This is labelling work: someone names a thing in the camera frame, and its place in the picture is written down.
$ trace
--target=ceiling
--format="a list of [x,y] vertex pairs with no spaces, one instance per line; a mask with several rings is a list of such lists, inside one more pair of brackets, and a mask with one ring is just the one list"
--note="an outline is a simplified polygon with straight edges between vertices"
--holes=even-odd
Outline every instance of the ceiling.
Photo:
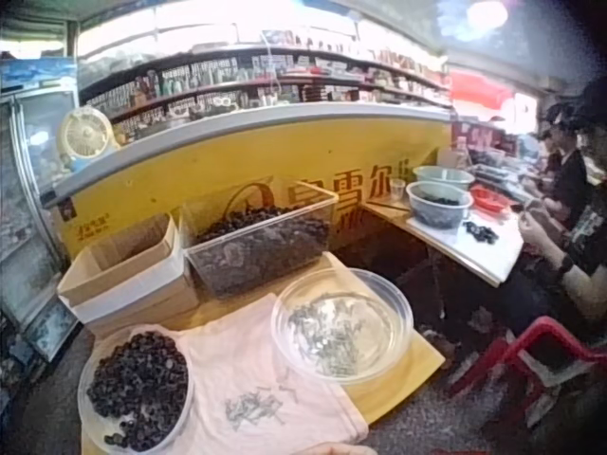
[[[127,12],[163,1],[11,0],[10,7],[20,13],[81,21],[117,7]],[[292,1],[329,5],[329,0]],[[332,1],[366,12],[427,46],[478,54],[487,57],[489,64],[499,61],[574,85],[584,84],[604,68],[600,49],[592,41],[596,40],[591,33],[593,9],[572,9],[573,5],[591,5],[592,0],[502,0],[509,19],[484,36],[474,36],[467,23],[467,8],[476,0]]]
[[141,0],[9,0],[9,10],[15,13],[82,20],[122,5],[158,3]]

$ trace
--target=white fan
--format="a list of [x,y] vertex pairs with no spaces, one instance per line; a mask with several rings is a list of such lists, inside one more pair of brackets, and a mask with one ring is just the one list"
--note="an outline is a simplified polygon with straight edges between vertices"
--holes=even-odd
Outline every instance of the white fan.
[[119,147],[110,121],[90,106],[78,107],[65,116],[58,139],[61,152],[76,167]]

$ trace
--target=yellow counter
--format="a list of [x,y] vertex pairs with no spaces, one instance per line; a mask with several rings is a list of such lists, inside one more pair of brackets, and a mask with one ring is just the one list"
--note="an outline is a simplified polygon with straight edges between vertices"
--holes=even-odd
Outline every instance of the yellow counter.
[[364,232],[359,202],[391,176],[435,161],[451,141],[447,111],[327,102],[247,110],[147,137],[103,156],[46,191],[68,254],[185,200],[268,175],[340,195],[333,247]]

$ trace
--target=cup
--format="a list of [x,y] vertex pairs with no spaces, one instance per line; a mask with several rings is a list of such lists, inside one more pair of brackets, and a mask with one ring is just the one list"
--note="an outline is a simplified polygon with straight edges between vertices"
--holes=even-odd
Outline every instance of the cup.
[[393,201],[400,201],[402,199],[403,194],[405,193],[405,187],[407,186],[407,182],[401,180],[400,178],[391,178],[390,179],[390,198]]

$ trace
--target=pink cloth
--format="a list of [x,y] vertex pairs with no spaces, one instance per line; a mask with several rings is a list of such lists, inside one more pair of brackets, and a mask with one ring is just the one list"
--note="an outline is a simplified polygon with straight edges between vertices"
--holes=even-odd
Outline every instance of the pink cloth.
[[343,388],[290,370],[274,348],[276,296],[186,332],[194,399],[172,455],[290,455],[356,442],[368,426]]

